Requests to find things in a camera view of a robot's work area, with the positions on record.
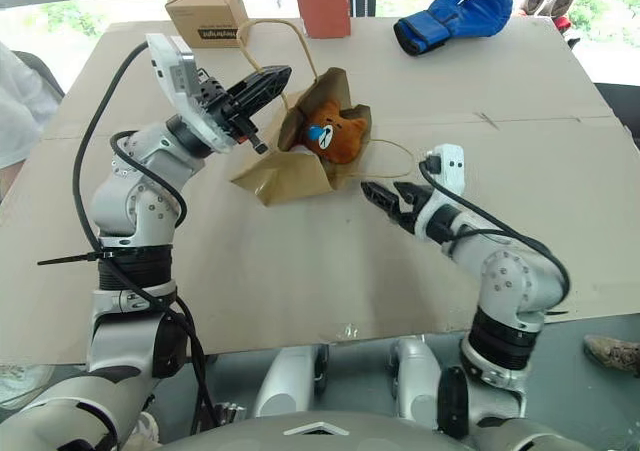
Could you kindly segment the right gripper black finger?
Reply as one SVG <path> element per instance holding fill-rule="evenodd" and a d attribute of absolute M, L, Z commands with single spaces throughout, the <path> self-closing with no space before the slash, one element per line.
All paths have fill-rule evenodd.
<path fill-rule="evenodd" d="M 361 190 L 365 198 L 381 209 L 390 220 L 397 222 L 400 216 L 399 196 L 375 181 L 362 181 Z"/>
<path fill-rule="evenodd" d="M 406 204 L 424 205 L 426 203 L 425 186 L 408 181 L 394 181 L 393 185 Z"/>

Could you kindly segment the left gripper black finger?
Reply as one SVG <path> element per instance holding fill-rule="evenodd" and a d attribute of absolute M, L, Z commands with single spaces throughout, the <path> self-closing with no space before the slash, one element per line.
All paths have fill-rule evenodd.
<path fill-rule="evenodd" d="M 236 115 L 231 118 L 231 125 L 238 144 L 249 142 L 257 154 L 264 154 L 268 150 L 268 146 L 257 136 L 258 129 L 250 118 Z"/>
<path fill-rule="evenodd" d="M 266 66 L 254 71 L 227 90 L 233 115 L 251 117 L 278 98 L 289 82 L 292 69 L 287 65 Z"/>

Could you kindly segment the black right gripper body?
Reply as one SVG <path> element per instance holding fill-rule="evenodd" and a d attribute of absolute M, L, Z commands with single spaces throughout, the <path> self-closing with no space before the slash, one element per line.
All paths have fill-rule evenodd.
<path fill-rule="evenodd" d="M 411 209 L 409 211 L 401 213 L 399 224 L 405 231 L 412 235 L 415 234 L 417 217 L 430 198 L 431 192 L 429 190 L 426 190 L 426 203 L 424 205 L 409 205 Z"/>

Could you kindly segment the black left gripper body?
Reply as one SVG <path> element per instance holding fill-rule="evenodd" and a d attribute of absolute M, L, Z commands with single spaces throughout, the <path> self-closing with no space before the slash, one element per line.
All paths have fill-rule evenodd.
<path fill-rule="evenodd" d="M 200 83 L 200 91 L 199 103 L 206 116 L 231 139 L 239 140 L 233 97 L 213 77 L 206 78 Z"/>

